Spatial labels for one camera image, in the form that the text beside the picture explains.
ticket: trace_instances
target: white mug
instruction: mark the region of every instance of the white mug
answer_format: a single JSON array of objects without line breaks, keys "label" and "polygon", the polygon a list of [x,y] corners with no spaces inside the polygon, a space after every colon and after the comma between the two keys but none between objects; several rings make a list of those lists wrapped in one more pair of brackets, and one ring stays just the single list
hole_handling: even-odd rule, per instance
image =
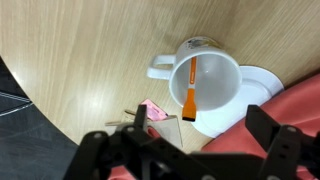
[{"label": "white mug", "polygon": [[[169,90],[177,104],[187,99],[190,60],[197,57],[195,103],[197,111],[208,111],[227,104],[238,92],[242,77],[237,62],[207,37],[186,40],[175,55],[159,55],[150,63],[150,78],[169,80]],[[157,65],[172,64],[171,69]]]}]

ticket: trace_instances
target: red cloth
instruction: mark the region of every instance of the red cloth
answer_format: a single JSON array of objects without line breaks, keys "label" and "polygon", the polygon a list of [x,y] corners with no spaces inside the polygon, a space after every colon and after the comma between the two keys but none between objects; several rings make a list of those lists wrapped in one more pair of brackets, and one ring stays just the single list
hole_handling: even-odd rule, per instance
[{"label": "red cloth", "polygon": [[[315,136],[320,131],[320,75],[314,76],[271,99],[262,109],[281,124],[300,128]],[[206,152],[246,152],[261,157],[266,153],[244,126],[244,120],[202,148]],[[298,169],[301,179],[314,179],[304,168]]]}]

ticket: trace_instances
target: mug handle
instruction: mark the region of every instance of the mug handle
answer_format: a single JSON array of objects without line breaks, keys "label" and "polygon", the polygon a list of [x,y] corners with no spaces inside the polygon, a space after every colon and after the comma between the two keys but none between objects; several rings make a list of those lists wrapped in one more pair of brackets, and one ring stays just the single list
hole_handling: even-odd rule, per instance
[{"label": "mug handle", "polygon": [[169,80],[172,69],[159,69],[156,65],[159,64],[174,64],[176,61],[175,55],[159,55],[156,56],[148,67],[147,76],[154,79]]}]

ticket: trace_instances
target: wood grain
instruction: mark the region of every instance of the wood grain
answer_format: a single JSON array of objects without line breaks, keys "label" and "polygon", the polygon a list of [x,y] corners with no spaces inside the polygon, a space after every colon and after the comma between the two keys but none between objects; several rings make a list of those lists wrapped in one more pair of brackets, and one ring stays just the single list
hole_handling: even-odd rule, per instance
[{"label": "wood grain", "polygon": [[[196,35],[241,65],[294,82],[320,68],[319,19],[318,0],[0,0],[0,54],[44,115],[79,143],[145,98],[180,115],[168,83],[146,69]],[[187,152],[209,140],[180,127]]]}]

